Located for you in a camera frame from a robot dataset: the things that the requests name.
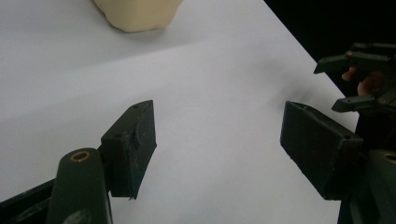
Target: white table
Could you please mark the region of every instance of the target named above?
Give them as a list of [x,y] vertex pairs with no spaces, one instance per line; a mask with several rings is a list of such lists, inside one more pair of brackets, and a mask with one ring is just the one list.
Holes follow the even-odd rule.
[[261,0],[185,1],[169,27],[125,34],[92,1],[0,0],[0,201],[154,100],[157,144],[114,223],[336,223],[279,144],[285,101],[335,114],[341,92]]

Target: human hand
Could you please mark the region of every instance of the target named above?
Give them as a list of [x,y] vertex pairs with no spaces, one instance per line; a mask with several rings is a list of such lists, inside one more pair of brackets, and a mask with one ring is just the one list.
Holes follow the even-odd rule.
[[[349,67],[349,71],[345,72],[342,75],[342,79],[345,81],[350,81],[353,76],[356,74],[356,67]],[[366,77],[362,82],[358,85],[358,95],[368,95],[374,94],[381,90],[382,86],[385,83],[384,75],[379,71],[374,71],[370,73],[368,77]]]

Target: cream-colored block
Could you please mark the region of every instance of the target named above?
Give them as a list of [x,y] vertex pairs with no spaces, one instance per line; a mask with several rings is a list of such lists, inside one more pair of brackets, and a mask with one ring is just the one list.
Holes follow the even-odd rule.
[[183,0],[93,0],[113,26],[140,32],[167,26]]

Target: beige object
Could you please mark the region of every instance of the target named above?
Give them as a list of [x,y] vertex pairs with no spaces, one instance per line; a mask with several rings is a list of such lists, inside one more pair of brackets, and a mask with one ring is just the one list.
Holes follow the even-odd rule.
[[93,0],[113,26],[139,32],[167,26],[183,0]]

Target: white tabletop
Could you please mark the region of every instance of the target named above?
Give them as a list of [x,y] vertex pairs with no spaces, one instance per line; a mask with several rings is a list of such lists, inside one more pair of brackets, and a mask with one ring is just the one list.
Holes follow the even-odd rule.
[[185,1],[138,34],[88,0],[0,0],[0,201],[152,99],[158,147],[137,200],[111,199],[114,223],[334,224],[339,202],[279,144],[287,100],[354,129],[315,65],[262,0]]

